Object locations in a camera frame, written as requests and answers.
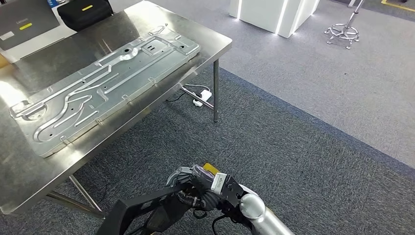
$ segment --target yellow object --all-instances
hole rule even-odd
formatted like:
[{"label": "yellow object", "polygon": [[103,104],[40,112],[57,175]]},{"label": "yellow object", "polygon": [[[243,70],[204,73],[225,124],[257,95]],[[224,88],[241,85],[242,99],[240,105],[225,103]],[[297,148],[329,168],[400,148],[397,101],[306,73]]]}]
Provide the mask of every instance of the yellow object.
[{"label": "yellow object", "polygon": [[26,24],[26,25],[23,25],[22,27],[20,27],[19,29],[20,30],[23,30],[23,29],[25,29],[25,28],[29,28],[30,26],[32,26],[32,23],[28,23],[28,24]]},{"label": "yellow object", "polygon": [[82,9],[82,11],[86,11],[86,10],[92,8],[92,7],[93,7],[92,5],[89,5],[89,6],[85,7],[84,9]]},{"label": "yellow object", "polygon": [[6,65],[9,65],[9,62],[2,55],[0,55],[0,68],[3,68]]},{"label": "yellow object", "polygon": [[212,173],[213,175],[216,175],[217,173],[219,173],[220,171],[218,169],[216,169],[214,166],[212,166],[209,163],[206,163],[205,165],[203,165],[203,169],[209,171],[210,173]]},{"label": "yellow object", "polygon": [[412,9],[412,8],[409,8],[409,7],[405,7],[405,6],[401,6],[401,5],[398,5],[398,4],[389,3],[388,0],[382,0],[382,3],[385,4],[385,5],[388,5],[388,6],[393,6],[393,7],[397,7],[397,8],[403,9],[403,10],[415,12],[415,9]]}]

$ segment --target black bag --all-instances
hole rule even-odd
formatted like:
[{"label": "black bag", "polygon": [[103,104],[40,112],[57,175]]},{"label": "black bag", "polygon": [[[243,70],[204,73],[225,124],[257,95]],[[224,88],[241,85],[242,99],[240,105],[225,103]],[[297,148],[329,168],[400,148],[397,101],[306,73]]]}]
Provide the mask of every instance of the black bag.
[{"label": "black bag", "polygon": [[105,0],[74,0],[58,7],[58,13],[67,27],[78,32],[110,17],[113,10]]}]

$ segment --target gray carpet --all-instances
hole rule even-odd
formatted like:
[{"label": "gray carpet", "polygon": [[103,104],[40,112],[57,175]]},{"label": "gray carpet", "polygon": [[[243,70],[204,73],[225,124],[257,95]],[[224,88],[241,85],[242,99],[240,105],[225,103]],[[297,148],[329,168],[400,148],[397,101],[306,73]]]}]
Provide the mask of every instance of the gray carpet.
[{"label": "gray carpet", "polygon": [[[136,1],[113,2],[123,9]],[[362,9],[360,42],[347,50],[323,34],[349,19],[342,3],[321,0],[285,39],[229,17],[229,0],[152,1],[232,38],[224,69],[415,167],[414,22]]]},{"label": "gray carpet", "polygon": [[[346,3],[347,5],[350,3],[350,0],[334,0]],[[388,3],[407,7],[410,9],[415,10],[415,0],[408,0],[406,3],[401,2],[401,0],[387,0]],[[360,3],[360,0],[356,0],[355,6]],[[390,5],[382,4],[382,0],[366,0],[363,3],[363,8],[376,11],[379,13],[387,14],[390,16],[399,17],[409,21],[415,21],[415,12],[408,11],[405,9],[400,9],[398,7],[393,7]]]},{"label": "gray carpet", "polygon": [[[179,166],[210,162],[257,191],[297,235],[415,234],[412,168],[226,70],[220,75],[220,123],[187,96],[165,102],[75,174],[103,209],[163,187]],[[210,68],[192,82],[210,86],[211,76]],[[79,198],[69,182],[58,191]],[[218,215],[187,214],[164,234],[211,235]],[[100,222],[41,201],[26,215],[0,215],[0,234],[90,235]],[[217,230],[249,234],[230,221]]]}]

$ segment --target white sticker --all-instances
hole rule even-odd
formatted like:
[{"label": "white sticker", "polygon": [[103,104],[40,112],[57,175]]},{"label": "white sticker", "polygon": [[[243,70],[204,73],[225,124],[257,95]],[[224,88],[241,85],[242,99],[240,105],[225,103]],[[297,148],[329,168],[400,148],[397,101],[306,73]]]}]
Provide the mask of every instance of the white sticker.
[{"label": "white sticker", "polygon": [[2,40],[4,41],[4,40],[6,40],[6,39],[8,39],[8,38],[11,38],[11,37],[13,37],[13,36],[14,36],[14,33],[13,33],[12,31],[10,31],[10,32],[8,32],[8,33],[5,33],[5,34],[1,35],[1,36],[0,36],[0,39],[2,39]]}]

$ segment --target led light strip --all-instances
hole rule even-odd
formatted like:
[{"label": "led light strip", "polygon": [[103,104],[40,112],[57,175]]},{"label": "led light strip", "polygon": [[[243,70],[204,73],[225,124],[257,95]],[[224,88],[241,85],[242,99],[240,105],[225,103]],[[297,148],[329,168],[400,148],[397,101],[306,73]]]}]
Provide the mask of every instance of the led light strip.
[{"label": "led light strip", "polygon": [[282,19],[284,18],[285,10],[287,9],[288,0],[284,0],[284,3],[282,4],[281,13],[279,15],[277,28],[275,29],[275,33],[279,33],[279,28],[281,28]]},{"label": "led light strip", "polygon": [[311,12],[311,15],[313,15],[314,12],[317,10],[317,5],[319,4],[319,1],[320,0],[316,0],[316,3],[314,4],[313,11]]},{"label": "led light strip", "polygon": [[241,17],[241,8],[242,8],[242,0],[239,0],[238,2],[238,14],[236,15],[236,19],[240,19]]},{"label": "led light strip", "polygon": [[295,24],[295,26],[293,28],[294,31],[297,30],[298,23],[300,21],[300,17],[302,15],[303,10],[304,10],[304,3],[305,3],[305,1],[306,0],[302,0],[301,7],[300,7],[300,11],[299,11],[299,14],[297,15],[297,19],[296,19],[296,24]]}]

